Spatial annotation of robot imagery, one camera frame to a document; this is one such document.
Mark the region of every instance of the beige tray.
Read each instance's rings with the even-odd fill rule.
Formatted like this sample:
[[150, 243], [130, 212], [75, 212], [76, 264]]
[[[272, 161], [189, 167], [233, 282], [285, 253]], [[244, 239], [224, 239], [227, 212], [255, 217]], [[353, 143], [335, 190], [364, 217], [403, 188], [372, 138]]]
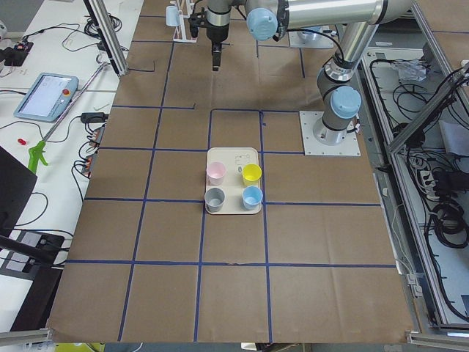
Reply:
[[243, 190], [245, 188], [243, 184], [243, 176], [241, 172], [243, 167], [247, 164], [259, 165], [259, 159], [257, 150], [250, 147], [244, 148], [228, 148], [228, 147], [217, 147], [212, 148], [207, 153], [207, 165], [214, 162], [220, 161], [225, 164], [226, 175], [223, 183], [219, 186], [210, 184], [208, 179], [205, 181], [206, 190], [219, 187], [225, 192], [225, 203], [220, 211], [212, 213], [207, 210], [208, 213], [213, 215], [236, 215], [236, 214], [257, 214], [262, 208], [262, 204], [259, 204], [253, 210], [246, 210], [243, 206]]

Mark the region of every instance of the black connector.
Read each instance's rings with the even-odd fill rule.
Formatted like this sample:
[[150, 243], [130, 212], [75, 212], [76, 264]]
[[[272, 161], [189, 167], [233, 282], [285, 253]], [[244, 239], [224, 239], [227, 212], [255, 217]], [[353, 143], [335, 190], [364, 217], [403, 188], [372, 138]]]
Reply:
[[80, 116], [82, 123], [104, 123], [109, 117], [109, 114], [103, 112], [84, 112]]

